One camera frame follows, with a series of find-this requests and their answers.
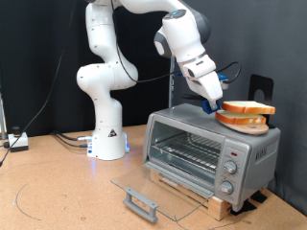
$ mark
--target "black backdrop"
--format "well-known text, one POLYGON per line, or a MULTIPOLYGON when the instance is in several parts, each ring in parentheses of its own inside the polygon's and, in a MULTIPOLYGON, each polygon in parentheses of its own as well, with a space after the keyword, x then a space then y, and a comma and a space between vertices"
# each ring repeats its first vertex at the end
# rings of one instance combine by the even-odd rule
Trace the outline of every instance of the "black backdrop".
MULTIPOLYGON (((276 178, 269 189, 307 215, 307 1, 185 2, 211 22, 212 34, 205 48, 218 69, 234 60, 243 65, 222 101, 247 100, 252 74, 273 79, 276 114, 270 123, 281 130, 281 138, 276 178)), ((232 66, 224 74, 232 78, 236 71, 237 66, 232 66)), ((183 93, 189 93, 185 80, 175 78, 173 105, 191 103, 180 97, 183 93)), ((256 101, 261 100, 264 96, 256 93, 256 101)))
MULTIPOLYGON (((9 133, 24 127, 43 106, 58 66, 74 0, 1 1, 1 91, 9 133)), ((77 0, 69 38, 51 100, 29 127, 29 136, 91 130, 95 127, 93 102, 76 82, 79 68, 103 62, 88 47, 85 28, 87 3, 77 0)), ((151 79, 170 70, 170 60, 160 57, 154 35, 166 12, 132 14, 115 12, 118 43, 125 57, 151 79)), ((148 116, 168 106, 169 79, 140 83, 127 90, 112 91, 123 106, 123 125, 147 123, 148 116)))

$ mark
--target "oven handle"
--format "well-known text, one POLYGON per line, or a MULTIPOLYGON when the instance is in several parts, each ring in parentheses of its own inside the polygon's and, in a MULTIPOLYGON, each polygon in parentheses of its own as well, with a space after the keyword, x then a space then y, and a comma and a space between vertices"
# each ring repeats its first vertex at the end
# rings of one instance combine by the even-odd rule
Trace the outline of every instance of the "oven handle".
POLYGON ((141 217, 151 221, 151 222, 157 222, 158 218, 155 216, 156 214, 156 208, 159 207, 159 205, 152 200, 144 197, 143 195, 140 195, 132 188, 125 189, 125 192, 127 193, 126 199, 124 199, 124 203, 132 209, 135 213, 140 215, 141 217), (150 212, 146 212, 144 209, 137 206, 135 203, 132 202, 132 197, 137 198, 141 202, 145 203, 146 205, 150 206, 151 210, 150 212))

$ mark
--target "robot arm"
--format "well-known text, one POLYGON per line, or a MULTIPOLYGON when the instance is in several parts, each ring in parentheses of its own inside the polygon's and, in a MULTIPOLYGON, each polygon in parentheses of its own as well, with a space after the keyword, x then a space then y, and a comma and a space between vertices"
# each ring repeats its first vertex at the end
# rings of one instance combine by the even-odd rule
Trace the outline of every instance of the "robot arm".
POLYGON ((202 44, 211 33, 208 19, 181 0, 88 0, 95 5, 114 8, 124 6, 133 13, 165 11, 163 26, 156 33, 154 45, 165 58, 176 58, 190 89, 210 101, 216 108, 216 101, 223 96, 219 78, 214 72, 216 65, 205 52, 202 44))
POLYGON ((122 128, 122 106, 109 94, 110 90, 134 86, 138 79, 135 66, 117 47, 112 15, 113 9, 120 6, 134 13, 169 12, 154 38, 156 49, 163 57, 176 57, 189 87, 210 101, 212 110, 215 109, 223 92, 214 72, 215 63, 202 46, 210 35, 209 22, 203 15, 181 0, 85 1, 90 3, 86 7, 89 47, 105 61, 84 66, 77 74, 79 87, 91 97, 95 107, 96 126, 89 138, 88 156, 114 160, 128 150, 122 128))

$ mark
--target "robot logo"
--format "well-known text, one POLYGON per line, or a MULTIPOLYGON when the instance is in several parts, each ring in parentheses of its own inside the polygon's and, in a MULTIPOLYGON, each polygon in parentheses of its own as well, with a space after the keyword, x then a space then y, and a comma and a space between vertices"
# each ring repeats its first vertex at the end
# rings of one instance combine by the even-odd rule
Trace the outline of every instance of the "robot logo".
POLYGON ((108 135, 108 137, 114 137, 117 136, 116 132, 114 131, 114 129, 110 132, 110 134, 108 135))

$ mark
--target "table surface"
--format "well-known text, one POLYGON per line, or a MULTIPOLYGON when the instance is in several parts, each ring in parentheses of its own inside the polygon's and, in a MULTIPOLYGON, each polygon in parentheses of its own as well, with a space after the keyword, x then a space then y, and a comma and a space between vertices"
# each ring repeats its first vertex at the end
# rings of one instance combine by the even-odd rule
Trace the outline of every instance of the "table surface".
MULTIPOLYGON (((143 164, 146 126, 124 127, 130 153, 115 161, 86 156, 53 136, 29 138, 30 150, 10 153, 0 168, 1 229, 307 229, 307 218, 268 190, 254 211, 216 221, 197 210, 174 222, 157 213, 157 223, 137 216, 125 192, 110 180, 143 164)), ((91 132, 70 133, 70 136, 91 132)))

